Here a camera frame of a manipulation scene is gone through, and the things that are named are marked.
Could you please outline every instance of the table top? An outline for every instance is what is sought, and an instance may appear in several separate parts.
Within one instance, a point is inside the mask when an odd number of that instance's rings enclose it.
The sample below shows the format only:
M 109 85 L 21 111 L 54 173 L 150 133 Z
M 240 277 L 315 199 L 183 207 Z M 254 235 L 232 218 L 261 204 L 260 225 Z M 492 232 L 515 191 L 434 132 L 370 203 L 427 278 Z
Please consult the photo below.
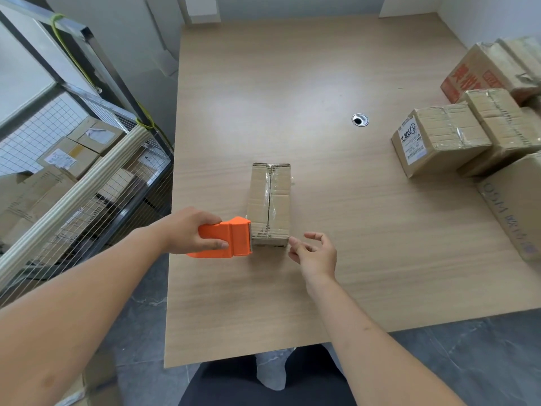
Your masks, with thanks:
M 386 330 L 540 307 L 539 273 L 472 181 L 408 180 L 390 142 L 413 108 L 448 103 L 439 86 L 464 52 L 430 14 L 185 30 L 172 210 L 244 216 L 252 163 L 290 163 L 292 235 L 332 238 L 337 279 Z M 166 367 L 322 341 L 283 248 L 170 257 Z

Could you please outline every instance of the leg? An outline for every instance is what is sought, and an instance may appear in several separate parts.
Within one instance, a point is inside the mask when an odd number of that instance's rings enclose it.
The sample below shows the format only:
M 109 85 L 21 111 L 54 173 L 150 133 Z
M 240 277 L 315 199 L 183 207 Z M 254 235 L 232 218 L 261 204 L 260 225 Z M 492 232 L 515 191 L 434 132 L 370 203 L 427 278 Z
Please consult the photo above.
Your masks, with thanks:
M 257 378 L 255 356 L 205 362 L 189 383 L 179 406 L 268 405 L 274 398 Z
M 346 378 L 321 345 L 297 348 L 286 361 L 286 388 L 280 392 L 283 406 L 340 404 L 355 406 Z

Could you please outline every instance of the cable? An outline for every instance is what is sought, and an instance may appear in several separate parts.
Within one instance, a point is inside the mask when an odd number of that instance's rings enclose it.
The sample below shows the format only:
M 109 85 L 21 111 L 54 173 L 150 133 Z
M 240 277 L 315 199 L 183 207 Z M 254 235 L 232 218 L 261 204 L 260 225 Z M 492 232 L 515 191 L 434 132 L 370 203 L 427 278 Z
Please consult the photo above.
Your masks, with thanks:
M 94 84 L 94 82 L 92 82 L 89 75 L 86 73 L 86 71 L 83 69 L 83 67 L 81 67 L 79 62 L 75 59 L 75 57 L 73 56 L 71 51 L 68 49 L 68 46 L 66 45 L 66 43 L 62 39 L 62 36 L 60 35 L 60 32 L 58 31 L 58 28 L 56 27 L 56 22 L 58 20 L 60 20 L 61 18 L 65 18 L 65 15 L 64 14 L 54 14 L 51 17 L 52 33 L 55 35 L 56 39 L 58 40 L 58 42 L 60 43 L 60 45 L 64 49 L 65 53 L 68 55 L 68 57 L 71 59 L 71 61 L 75 64 L 77 69 L 81 72 L 81 74 L 88 81 L 88 83 L 92 86 L 92 88 L 94 88 L 98 94 L 101 94 L 102 89 L 100 87 L 98 87 L 96 84 Z M 143 128 L 148 129 L 148 130 L 154 129 L 154 128 L 157 129 L 161 133 L 162 138 L 166 141 L 167 145 L 169 145 L 170 148 L 173 148 L 173 146 L 169 142 L 169 139 L 167 138 L 166 134 L 163 132 L 163 130 L 160 127 L 158 127 L 158 125 L 156 125 L 156 123 L 152 119 L 152 116 L 150 116 L 150 113 L 147 111 L 147 109 L 139 101 L 136 100 L 136 102 L 139 105 L 139 107 L 141 108 L 141 110 L 143 111 L 143 113 L 146 115 L 148 120 L 150 121 L 150 125 L 145 125 L 145 124 L 143 124 L 141 122 L 141 120 L 139 118 L 136 118 L 135 121 L 137 122 L 137 124 L 142 126 Z

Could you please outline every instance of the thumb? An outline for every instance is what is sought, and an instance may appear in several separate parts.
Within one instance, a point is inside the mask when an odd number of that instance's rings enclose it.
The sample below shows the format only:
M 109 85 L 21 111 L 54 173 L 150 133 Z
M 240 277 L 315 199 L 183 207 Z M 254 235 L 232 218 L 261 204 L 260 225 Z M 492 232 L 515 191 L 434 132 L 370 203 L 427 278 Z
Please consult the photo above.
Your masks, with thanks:
M 211 251 L 218 249 L 227 249 L 229 244 L 221 239 L 203 239 L 199 238 L 198 248 L 201 251 Z
M 289 237 L 289 244 L 291 245 L 291 250 L 295 252 L 301 259 L 310 253 L 297 238 Z

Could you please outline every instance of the person's left hand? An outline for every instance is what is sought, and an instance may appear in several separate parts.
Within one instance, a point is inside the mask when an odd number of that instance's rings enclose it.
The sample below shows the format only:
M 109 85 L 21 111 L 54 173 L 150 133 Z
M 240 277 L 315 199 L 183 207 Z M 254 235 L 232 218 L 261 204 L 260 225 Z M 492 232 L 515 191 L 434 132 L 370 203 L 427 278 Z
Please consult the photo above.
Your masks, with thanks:
M 163 245 L 164 253 L 189 253 L 227 249 L 229 244 L 220 239 L 203 239 L 199 236 L 200 225 L 215 225 L 221 218 L 194 207 L 184 208 L 147 226 L 153 236 Z

